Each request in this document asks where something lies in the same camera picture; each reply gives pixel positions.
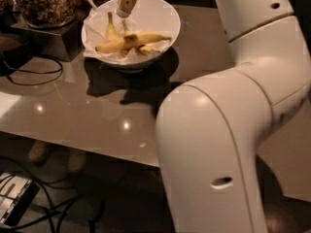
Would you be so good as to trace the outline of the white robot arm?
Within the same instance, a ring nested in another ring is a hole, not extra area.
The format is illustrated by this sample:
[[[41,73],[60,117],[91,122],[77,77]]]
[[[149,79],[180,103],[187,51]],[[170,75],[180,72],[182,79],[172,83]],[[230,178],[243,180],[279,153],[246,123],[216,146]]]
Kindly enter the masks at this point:
[[[268,233],[258,145],[300,109],[310,55],[289,0],[216,0],[230,69],[183,83],[156,119],[176,233]]]

